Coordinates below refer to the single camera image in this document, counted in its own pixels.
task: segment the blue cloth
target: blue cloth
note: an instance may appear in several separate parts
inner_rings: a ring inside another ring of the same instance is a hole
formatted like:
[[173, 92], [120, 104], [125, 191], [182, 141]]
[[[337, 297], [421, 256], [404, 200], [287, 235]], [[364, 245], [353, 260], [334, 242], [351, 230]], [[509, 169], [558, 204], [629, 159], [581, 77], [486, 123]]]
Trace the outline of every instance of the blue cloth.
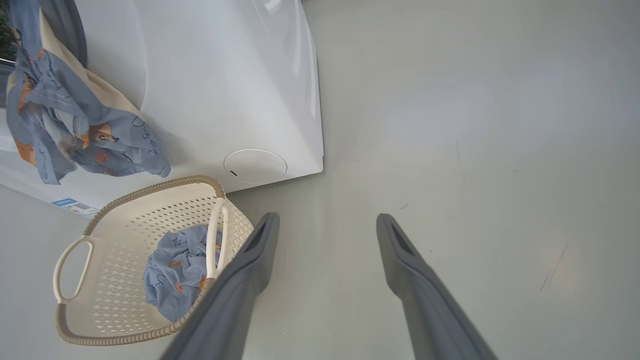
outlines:
[[[216, 243], [222, 241], [218, 231]], [[207, 226], [196, 225], [179, 233], [166, 233], [147, 259], [144, 284], [148, 304], [171, 322], [189, 311], [207, 275]], [[220, 250], [216, 249], [216, 265]]]
[[[8, 83], [6, 119], [20, 156], [38, 168], [42, 181], [59, 184], [76, 164], [110, 176], [147, 171], [166, 177], [171, 166], [160, 141], [133, 105], [77, 59], [52, 53], [46, 48], [51, 41], [43, 44], [49, 39], [43, 31], [50, 29], [41, 21], [38, 0], [10, 0], [10, 10], [20, 47]], [[74, 72], [78, 67], [95, 93]]]

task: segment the white washing machine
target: white washing machine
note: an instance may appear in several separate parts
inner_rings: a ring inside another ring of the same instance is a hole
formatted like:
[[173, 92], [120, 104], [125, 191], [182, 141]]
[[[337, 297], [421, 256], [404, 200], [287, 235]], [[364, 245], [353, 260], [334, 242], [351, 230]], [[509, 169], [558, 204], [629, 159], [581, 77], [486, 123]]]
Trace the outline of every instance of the white washing machine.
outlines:
[[[76, 0], [76, 6], [87, 68], [153, 126], [172, 166], [168, 179], [202, 174], [234, 192], [323, 170], [316, 48], [300, 0]], [[165, 180], [78, 168], [61, 185], [46, 185], [6, 147], [0, 168], [0, 183], [10, 188], [96, 209]]]

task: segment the basket handle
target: basket handle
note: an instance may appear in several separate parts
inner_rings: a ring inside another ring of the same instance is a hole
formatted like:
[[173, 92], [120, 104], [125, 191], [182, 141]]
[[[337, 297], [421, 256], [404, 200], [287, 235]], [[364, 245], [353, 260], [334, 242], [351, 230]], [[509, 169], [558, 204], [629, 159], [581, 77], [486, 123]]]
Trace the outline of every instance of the basket handle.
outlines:
[[[65, 265], [65, 262], [67, 260], [67, 258], [69, 257], [69, 254], [71, 254], [71, 252], [81, 243], [87, 243], [89, 244], [89, 253], [86, 256], [86, 262], [84, 263], [84, 269], [82, 270], [82, 275], [80, 276], [80, 281], [78, 281], [78, 285], [76, 287], [76, 292], [74, 293], [74, 296], [70, 297], [70, 298], [66, 298], [62, 295], [62, 287], [61, 287], [61, 278], [62, 278], [62, 268]], [[91, 239], [91, 236], [87, 236], [87, 235], [82, 235], [82, 237], [80, 237], [80, 239], [76, 240], [73, 244], [69, 245], [69, 247], [67, 247], [67, 249], [62, 253], [62, 255], [60, 256], [60, 258], [58, 259], [58, 263], [56, 263], [56, 268], [53, 271], [53, 293], [56, 296], [56, 299], [58, 299], [58, 303], [59, 304], [67, 304], [69, 303], [71, 300], [73, 300], [76, 296], [78, 296], [78, 293], [80, 292], [80, 287], [82, 286], [82, 283], [84, 282], [84, 276], [86, 275], [86, 270], [89, 268], [89, 262], [91, 261], [91, 255], [93, 254], [93, 241]]]
[[[216, 237], [218, 234], [218, 215], [222, 211], [222, 244], [220, 247], [220, 258], [216, 267]], [[211, 210], [211, 218], [207, 228], [207, 277], [215, 279], [225, 266], [225, 250], [227, 248], [227, 235], [229, 225], [229, 211], [227, 209], [227, 200], [218, 197], [216, 203]]]

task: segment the crumpled blue cloth in basket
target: crumpled blue cloth in basket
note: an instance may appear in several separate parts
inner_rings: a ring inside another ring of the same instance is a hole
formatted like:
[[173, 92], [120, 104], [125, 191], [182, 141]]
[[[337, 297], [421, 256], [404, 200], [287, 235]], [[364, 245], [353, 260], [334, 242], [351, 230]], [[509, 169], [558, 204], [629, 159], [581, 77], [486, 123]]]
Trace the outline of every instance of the crumpled blue cloth in basket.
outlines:
[[[218, 231], [216, 243], [222, 242]], [[166, 233], [147, 259], [144, 284], [148, 304], [176, 322], [195, 303], [207, 275], [207, 226], [196, 225], [179, 233]], [[216, 265], [220, 249], [216, 249]]]

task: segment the beige plastic basket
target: beige plastic basket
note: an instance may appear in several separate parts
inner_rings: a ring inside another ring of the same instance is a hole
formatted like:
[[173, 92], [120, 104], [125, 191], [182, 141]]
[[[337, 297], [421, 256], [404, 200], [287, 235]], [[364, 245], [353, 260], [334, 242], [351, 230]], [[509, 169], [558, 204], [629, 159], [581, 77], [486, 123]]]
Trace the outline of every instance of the beige plastic basket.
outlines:
[[[171, 323], [145, 302], [147, 258], [165, 233], [197, 224], [209, 224], [207, 279], [189, 312]], [[223, 236], [216, 268], [215, 234], [219, 226]], [[220, 184], [206, 176], [167, 181], [109, 203], [56, 265], [53, 290], [58, 299], [56, 326], [60, 337], [73, 344], [105, 346], [177, 332], [252, 231], [245, 215], [225, 198]], [[89, 245], [89, 254], [76, 294], [65, 298], [60, 288], [62, 268], [80, 243]]]

